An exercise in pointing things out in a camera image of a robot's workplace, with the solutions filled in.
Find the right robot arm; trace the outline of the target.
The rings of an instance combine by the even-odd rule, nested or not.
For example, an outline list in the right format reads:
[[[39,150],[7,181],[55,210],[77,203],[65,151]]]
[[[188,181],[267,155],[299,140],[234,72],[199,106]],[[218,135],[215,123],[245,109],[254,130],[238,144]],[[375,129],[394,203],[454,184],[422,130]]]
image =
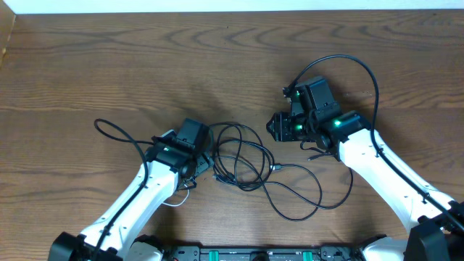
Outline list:
[[[382,236],[360,247],[363,260],[462,260],[463,204],[422,179],[355,111],[314,123],[303,114],[274,114],[276,141],[314,141],[358,173],[391,207],[408,238]]]

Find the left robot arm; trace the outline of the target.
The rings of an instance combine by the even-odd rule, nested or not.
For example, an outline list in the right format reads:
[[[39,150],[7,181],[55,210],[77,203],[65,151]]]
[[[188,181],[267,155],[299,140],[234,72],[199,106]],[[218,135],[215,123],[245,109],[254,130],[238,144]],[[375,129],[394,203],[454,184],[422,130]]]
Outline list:
[[[168,198],[189,190],[188,184],[211,167],[211,136],[200,125],[154,137],[130,185],[78,236],[61,233],[50,247],[49,260],[161,260],[162,247],[139,234]]]

